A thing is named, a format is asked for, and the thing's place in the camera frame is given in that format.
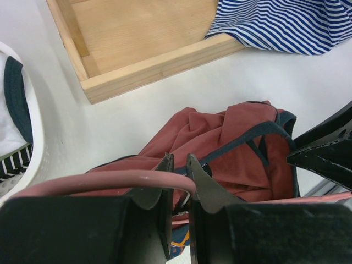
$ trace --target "blue and white striped shirt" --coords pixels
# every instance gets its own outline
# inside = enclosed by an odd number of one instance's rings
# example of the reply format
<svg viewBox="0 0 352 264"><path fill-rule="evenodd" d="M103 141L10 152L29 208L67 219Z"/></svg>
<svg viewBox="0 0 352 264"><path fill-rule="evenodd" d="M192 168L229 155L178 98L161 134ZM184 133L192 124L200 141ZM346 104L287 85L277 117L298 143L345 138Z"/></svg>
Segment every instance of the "blue and white striped shirt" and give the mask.
<svg viewBox="0 0 352 264"><path fill-rule="evenodd" d="M219 0L206 38L224 32L262 50L323 54L352 37L352 0Z"/></svg>

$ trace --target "white fabric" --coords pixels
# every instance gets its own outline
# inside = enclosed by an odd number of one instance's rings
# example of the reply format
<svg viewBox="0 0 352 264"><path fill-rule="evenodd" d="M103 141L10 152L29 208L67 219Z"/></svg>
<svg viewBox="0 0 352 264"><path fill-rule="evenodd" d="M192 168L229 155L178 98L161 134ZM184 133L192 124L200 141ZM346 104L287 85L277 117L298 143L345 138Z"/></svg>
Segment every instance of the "white fabric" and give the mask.
<svg viewBox="0 0 352 264"><path fill-rule="evenodd" d="M12 121L7 109L4 93L4 70L7 55L0 53L0 157L9 154L26 144Z"/></svg>

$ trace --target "wooden board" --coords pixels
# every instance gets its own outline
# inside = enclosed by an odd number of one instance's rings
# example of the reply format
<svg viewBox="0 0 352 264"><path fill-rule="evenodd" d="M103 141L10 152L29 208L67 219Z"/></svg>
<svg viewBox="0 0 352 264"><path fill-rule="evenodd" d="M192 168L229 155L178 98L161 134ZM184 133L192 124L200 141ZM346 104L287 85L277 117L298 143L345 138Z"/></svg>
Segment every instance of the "wooden board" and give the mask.
<svg viewBox="0 0 352 264"><path fill-rule="evenodd" d="M83 39L82 32L78 26L76 14L72 5L67 0L57 0L62 16L67 24L72 40L76 45L77 51L81 57L88 56L89 51Z"/></svg>
<svg viewBox="0 0 352 264"><path fill-rule="evenodd" d="M56 1L67 1L74 14L58 14ZM204 40L217 0L47 2L73 64L81 63L75 69L92 103L244 48L228 35ZM71 29L73 24L79 31ZM72 47L80 32L88 56Z"/></svg>

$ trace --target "striped fabric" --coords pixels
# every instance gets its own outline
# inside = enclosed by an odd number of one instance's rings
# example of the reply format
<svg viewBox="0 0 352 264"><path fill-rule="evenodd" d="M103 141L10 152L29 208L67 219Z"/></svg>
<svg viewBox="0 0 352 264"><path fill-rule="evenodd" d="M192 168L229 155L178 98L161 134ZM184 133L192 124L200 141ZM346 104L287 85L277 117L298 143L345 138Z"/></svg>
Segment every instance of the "striped fabric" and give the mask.
<svg viewBox="0 0 352 264"><path fill-rule="evenodd" d="M0 183L16 175L23 174L27 170L32 156L32 146L32 144L28 144L0 160Z"/></svg>
<svg viewBox="0 0 352 264"><path fill-rule="evenodd" d="M352 0L219 0L206 38L224 32L261 50L323 54L352 37Z"/></svg>

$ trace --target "dark green fabric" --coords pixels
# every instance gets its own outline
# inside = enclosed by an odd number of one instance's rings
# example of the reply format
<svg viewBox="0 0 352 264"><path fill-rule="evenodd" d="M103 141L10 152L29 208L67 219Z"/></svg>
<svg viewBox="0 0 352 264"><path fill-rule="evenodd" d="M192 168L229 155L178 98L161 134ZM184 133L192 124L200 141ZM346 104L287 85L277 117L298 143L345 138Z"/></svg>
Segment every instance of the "dark green fabric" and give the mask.
<svg viewBox="0 0 352 264"><path fill-rule="evenodd" d="M8 57L4 71L5 101L13 123L28 143L33 143L31 119L22 77L23 65L13 57Z"/></svg>

